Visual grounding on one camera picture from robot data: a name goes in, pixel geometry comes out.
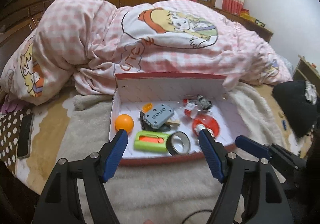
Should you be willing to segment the white black robot figure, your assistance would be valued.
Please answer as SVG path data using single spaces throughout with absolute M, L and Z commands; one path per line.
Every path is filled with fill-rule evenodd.
M 197 95 L 195 103 L 200 111 L 208 111 L 212 107 L 212 102 L 200 94 Z

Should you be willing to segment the clear bottle red label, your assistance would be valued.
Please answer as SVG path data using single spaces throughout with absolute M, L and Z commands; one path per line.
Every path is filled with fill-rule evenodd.
M 196 105 L 196 100 L 184 99 L 182 104 L 184 105 L 184 114 L 189 118 L 196 118 L 198 114 L 207 113 L 208 111 L 200 111 Z

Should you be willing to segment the black tape roll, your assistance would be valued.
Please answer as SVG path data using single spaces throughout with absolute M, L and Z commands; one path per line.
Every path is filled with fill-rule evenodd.
M 171 134 L 166 141 L 167 151 L 171 155 L 187 155 L 191 149 L 188 136 L 181 131 Z

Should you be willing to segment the green orange toy cutter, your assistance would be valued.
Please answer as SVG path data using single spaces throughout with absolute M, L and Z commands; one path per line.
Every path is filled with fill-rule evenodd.
M 155 153 L 167 153 L 166 142 L 169 134 L 153 131 L 139 131 L 136 134 L 133 147 L 138 151 L 147 151 Z

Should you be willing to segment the grey plastic base plate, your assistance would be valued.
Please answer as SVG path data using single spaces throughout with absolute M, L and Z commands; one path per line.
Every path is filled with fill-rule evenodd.
M 143 121 L 153 129 L 159 129 L 174 115 L 174 109 L 166 104 L 158 104 L 144 114 Z

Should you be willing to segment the orange translucent plastic piece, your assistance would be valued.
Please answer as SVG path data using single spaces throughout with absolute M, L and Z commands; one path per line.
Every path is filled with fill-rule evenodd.
M 148 111 L 150 111 L 153 108 L 153 104 L 151 102 L 145 104 L 142 106 L 142 112 L 143 113 L 147 113 Z

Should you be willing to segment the black knitted hat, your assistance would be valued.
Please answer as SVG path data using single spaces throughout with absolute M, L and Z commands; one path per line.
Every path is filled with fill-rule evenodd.
M 296 137 L 305 136 L 319 119 L 319 98 L 307 100 L 307 81 L 288 81 L 276 85 L 272 96 L 282 109 Z

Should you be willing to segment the black smartphone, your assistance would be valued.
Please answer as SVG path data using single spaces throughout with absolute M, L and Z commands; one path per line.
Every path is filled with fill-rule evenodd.
M 23 159 L 30 156 L 30 141 L 33 127 L 34 114 L 30 113 L 22 118 L 17 143 L 17 158 Z

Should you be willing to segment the white fluffy towel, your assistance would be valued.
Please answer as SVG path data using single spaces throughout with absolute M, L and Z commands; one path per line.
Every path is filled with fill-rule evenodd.
M 285 146 L 278 116 L 280 107 L 272 97 L 272 87 L 241 83 L 231 95 L 251 138 Z M 75 161 L 100 150 L 107 141 L 111 104 L 109 95 L 76 95 L 58 157 Z M 205 223 L 222 186 L 201 159 L 119 167 L 105 188 L 121 223 Z

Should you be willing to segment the orange plastic dish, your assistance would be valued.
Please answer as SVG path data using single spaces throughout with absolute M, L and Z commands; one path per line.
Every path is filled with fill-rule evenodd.
M 196 135 L 206 128 L 210 134 L 216 138 L 220 134 L 220 126 L 217 120 L 211 116 L 200 116 L 193 119 L 192 125 L 193 133 Z

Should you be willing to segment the wooden side shelf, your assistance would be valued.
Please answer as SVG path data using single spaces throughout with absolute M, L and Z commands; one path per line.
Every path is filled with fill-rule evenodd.
M 319 71 L 306 61 L 304 56 L 299 55 L 299 62 L 293 73 L 293 80 L 308 80 L 318 89 L 320 84 Z

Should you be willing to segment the polka dot pillow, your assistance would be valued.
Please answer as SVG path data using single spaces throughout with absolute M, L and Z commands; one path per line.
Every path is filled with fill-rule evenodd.
M 24 116 L 31 112 L 32 106 L 29 105 L 20 111 L 9 112 L 5 115 L 1 113 L 0 158 L 14 176 L 16 175 L 17 144 L 21 121 Z

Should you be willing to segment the orange ball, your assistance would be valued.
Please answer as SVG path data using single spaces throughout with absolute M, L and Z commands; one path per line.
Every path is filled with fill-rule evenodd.
M 127 114 L 119 115 L 114 123 L 117 131 L 123 129 L 127 133 L 130 133 L 134 127 L 134 121 L 131 116 Z

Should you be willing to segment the red cardboard box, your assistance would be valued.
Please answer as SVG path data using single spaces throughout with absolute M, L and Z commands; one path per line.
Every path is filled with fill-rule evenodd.
M 239 135 L 248 135 L 238 109 L 223 86 L 225 77 L 214 74 L 200 73 L 126 73 L 116 75 L 116 91 L 112 100 L 110 137 L 114 137 L 117 130 L 114 123 L 119 115 L 127 114 L 134 121 L 133 130 L 128 133 L 128 143 L 120 161 L 122 166 L 142 166 L 168 164 L 192 161 L 203 158 L 198 145 L 198 138 L 191 127 L 193 119 L 184 114 L 184 99 L 196 100 L 200 94 L 213 104 L 207 113 L 200 116 L 211 116 L 220 126 L 220 134 L 215 138 L 227 150 L 235 147 L 235 139 Z M 145 113 L 142 106 L 151 102 L 153 107 L 166 104 L 174 109 L 174 115 L 159 129 L 153 129 L 143 121 Z M 136 134 L 139 131 L 162 132 L 173 134 L 184 132 L 190 139 L 191 149 L 187 155 L 171 155 L 138 151 L 133 147 Z

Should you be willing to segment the pink checkered cartoon quilt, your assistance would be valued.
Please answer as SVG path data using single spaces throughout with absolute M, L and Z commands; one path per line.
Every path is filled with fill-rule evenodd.
M 227 89 L 292 79 L 256 33 L 218 25 L 173 7 L 55 0 L 6 63 L 1 88 L 40 105 L 70 79 L 80 94 L 113 94 L 118 73 L 218 74 Z

